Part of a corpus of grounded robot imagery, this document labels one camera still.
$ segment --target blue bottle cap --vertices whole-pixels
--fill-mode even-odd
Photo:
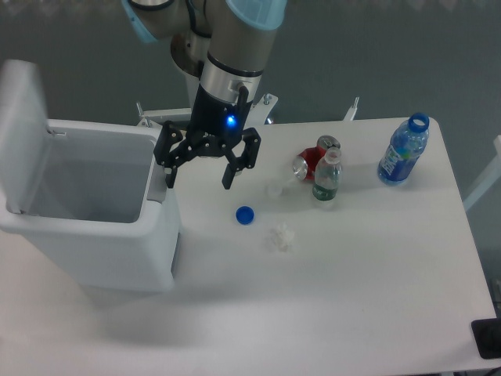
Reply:
[[[254,221],[254,210],[248,206],[241,206],[236,209],[236,220],[241,225],[250,225]]]
[[[430,126],[430,118],[422,112],[416,112],[409,118],[409,129],[415,133],[423,133]]]

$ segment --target white table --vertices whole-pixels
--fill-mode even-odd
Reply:
[[[183,166],[175,289],[163,295],[80,287],[23,238],[0,234],[0,375],[395,375],[490,368],[470,322],[494,317],[435,121],[405,186],[376,175],[403,119],[270,125],[254,170],[230,191],[225,161]],[[271,198],[295,154],[341,141],[332,211],[311,185]],[[242,204],[255,221],[234,219]],[[296,233],[292,252],[270,229]]]

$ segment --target plastic bottle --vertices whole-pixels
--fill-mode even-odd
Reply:
[[[341,150],[333,146],[316,165],[313,196],[319,201],[334,199],[341,181],[341,172]]]
[[[397,186],[406,181],[426,147],[429,126],[430,119],[422,113],[416,113],[400,124],[377,169],[383,183]]]

